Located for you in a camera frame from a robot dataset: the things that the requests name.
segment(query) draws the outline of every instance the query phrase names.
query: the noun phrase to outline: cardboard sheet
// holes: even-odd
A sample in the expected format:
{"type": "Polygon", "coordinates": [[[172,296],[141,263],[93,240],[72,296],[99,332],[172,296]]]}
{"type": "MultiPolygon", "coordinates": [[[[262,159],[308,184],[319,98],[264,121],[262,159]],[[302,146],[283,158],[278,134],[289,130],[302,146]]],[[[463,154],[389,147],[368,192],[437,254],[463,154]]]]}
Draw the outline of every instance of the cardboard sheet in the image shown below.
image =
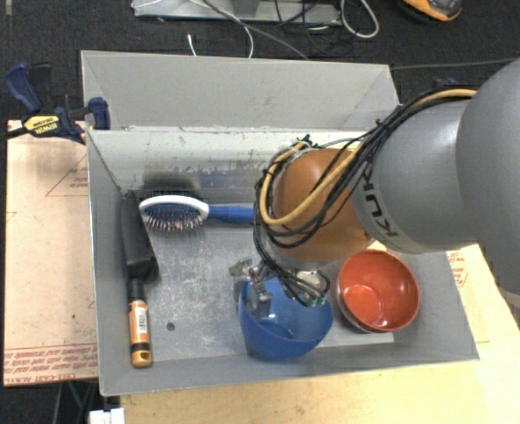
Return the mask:
{"type": "Polygon", "coordinates": [[[87,149],[8,143],[4,385],[98,375],[87,149]]]}

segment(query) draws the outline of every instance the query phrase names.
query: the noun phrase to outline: red bowl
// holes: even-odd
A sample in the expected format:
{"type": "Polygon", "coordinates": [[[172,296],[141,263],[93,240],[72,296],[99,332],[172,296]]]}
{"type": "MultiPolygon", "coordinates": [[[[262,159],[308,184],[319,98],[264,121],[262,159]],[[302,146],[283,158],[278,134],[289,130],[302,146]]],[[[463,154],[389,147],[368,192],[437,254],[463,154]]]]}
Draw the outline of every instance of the red bowl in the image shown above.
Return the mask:
{"type": "Polygon", "coordinates": [[[417,279],[406,264],[371,248],[346,260],[337,289],[344,316],[366,332],[402,329],[414,320],[420,305],[417,279]]]}

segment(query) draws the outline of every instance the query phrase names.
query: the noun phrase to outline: black carpet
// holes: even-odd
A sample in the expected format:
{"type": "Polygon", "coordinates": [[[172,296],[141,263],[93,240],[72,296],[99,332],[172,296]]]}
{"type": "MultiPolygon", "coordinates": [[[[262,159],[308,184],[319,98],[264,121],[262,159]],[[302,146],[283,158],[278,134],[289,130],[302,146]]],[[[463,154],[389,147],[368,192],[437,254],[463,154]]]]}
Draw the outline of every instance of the black carpet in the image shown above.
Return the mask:
{"type": "MultiPolygon", "coordinates": [[[[191,55],[187,34],[196,37],[200,55],[244,57],[244,30],[229,21],[141,20],[133,16],[131,0],[0,0],[0,134],[7,119],[21,118],[25,110],[8,93],[4,74],[16,63],[50,62],[55,93],[69,95],[72,108],[80,106],[81,77],[78,57],[83,49],[156,52],[191,55]]],[[[452,78],[480,86],[503,63],[465,67],[404,68],[417,64],[461,64],[520,57],[520,0],[465,0],[463,13],[446,24],[421,24],[398,11],[394,0],[368,0],[381,31],[372,40],[357,40],[341,28],[328,38],[309,41],[300,29],[258,24],[312,59],[336,62],[384,63],[393,67],[401,101],[428,89],[434,80],[452,78]]],[[[367,16],[355,5],[350,11],[361,27],[367,16]]],[[[255,35],[256,57],[295,58],[296,54],[268,38],[255,35]]],[[[4,194],[6,150],[0,144],[0,422],[48,423],[58,397],[58,385],[4,389],[1,382],[3,345],[4,194]]],[[[78,384],[80,393],[88,390],[78,384]]],[[[67,386],[62,388],[58,422],[74,422],[77,409],[67,386]]]]}

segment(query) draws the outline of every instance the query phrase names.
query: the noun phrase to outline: brush bristles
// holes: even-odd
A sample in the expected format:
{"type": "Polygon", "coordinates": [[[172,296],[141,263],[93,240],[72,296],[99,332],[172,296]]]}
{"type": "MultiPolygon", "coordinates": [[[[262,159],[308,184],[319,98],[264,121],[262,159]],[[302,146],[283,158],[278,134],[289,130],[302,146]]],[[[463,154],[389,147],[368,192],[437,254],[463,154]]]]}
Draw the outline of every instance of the brush bristles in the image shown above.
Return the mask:
{"type": "Polygon", "coordinates": [[[185,215],[176,213],[169,216],[151,216],[143,213],[142,219],[150,230],[165,232],[191,231],[200,228],[203,224],[200,215],[194,216],[191,213],[185,215]]]}

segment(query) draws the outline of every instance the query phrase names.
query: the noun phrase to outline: yellow clamp label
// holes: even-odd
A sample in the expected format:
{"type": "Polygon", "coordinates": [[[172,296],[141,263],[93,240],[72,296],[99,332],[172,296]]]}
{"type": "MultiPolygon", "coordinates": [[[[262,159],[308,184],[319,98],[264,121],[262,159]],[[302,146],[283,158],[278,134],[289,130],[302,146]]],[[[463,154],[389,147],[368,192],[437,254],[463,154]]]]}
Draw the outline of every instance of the yellow clamp label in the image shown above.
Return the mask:
{"type": "Polygon", "coordinates": [[[35,135],[42,135],[43,133],[57,129],[59,117],[55,115],[39,115],[30,117],[25,123],[24,127],[35,135]]]}

